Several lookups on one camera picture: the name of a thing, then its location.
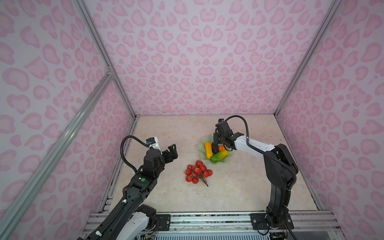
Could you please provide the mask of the yellow fake fruit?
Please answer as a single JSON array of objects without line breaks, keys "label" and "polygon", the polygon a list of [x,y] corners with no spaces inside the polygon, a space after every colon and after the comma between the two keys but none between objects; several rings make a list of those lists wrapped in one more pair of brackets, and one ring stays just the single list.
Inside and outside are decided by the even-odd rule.
[{"label": "yellow fake fruit", "polygon": [[205,150],[206,150],[206,157],[208,160],[210,160],[214,155],[212,150],[212,144],[210,142],[205,142]]}]

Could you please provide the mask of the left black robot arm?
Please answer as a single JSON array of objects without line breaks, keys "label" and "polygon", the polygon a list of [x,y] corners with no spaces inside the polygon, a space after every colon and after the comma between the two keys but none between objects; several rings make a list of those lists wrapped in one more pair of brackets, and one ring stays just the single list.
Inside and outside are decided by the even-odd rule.
[{"label": "left black robot arm", "polygon": [[88,240],[134,240],[141,232],[160,230],[156,209],[143,205],[158,182],[165,164],[178,158],[175,144],[161,151],[159,145],[150,145],[144,164],[122,190],[123,196],[106,219],[88,235]]}]

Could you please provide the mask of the red cherry tomato bunch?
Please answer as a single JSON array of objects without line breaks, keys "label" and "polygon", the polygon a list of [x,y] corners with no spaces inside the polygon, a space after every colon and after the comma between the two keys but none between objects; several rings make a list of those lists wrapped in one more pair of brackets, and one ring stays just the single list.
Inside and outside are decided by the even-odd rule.
[{"label": "red cherry tomato bunch", "polygon": [[213,175],[213,171],[208,169],[202,161],[196,161],[195,165],[188,165],[185,170],[185,180],[188,183],[198,184],[203,183],[209,186],[207,178]]}]

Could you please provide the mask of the green yellow fake mango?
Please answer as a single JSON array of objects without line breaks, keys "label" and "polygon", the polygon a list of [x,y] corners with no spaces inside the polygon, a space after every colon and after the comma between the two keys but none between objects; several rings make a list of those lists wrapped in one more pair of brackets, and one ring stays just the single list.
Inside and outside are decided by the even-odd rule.
[{"label": "green yellow fake mango", "polygon": [[212,163],[218,163],[220,162],[221,160],[223,160],[224,158],[226,158],[227,156],[229,155],[229,152],[227,150],[222,150],[222,151],[219,151],[218,153],[214,154],[211,158],[210,158],[210,161]]}]

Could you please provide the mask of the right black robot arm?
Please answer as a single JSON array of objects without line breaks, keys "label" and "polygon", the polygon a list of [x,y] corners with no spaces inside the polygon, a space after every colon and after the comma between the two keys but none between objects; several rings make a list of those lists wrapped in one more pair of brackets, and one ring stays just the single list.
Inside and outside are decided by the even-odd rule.
[{"label": "right black robot arm", "polygon": [[265,144],[251,139],[247,121],[243,117],[240,119],[245,123],[245,134],[234,133],[228,120],[219,119],[213,134],[214,144],[264,160],[266,176],[271,183],[271,195],[265,219],[261,222],[269,229],[278,229],[288,223],[288,205],[292,188],[297,181],[298,166],[286,145]]}]

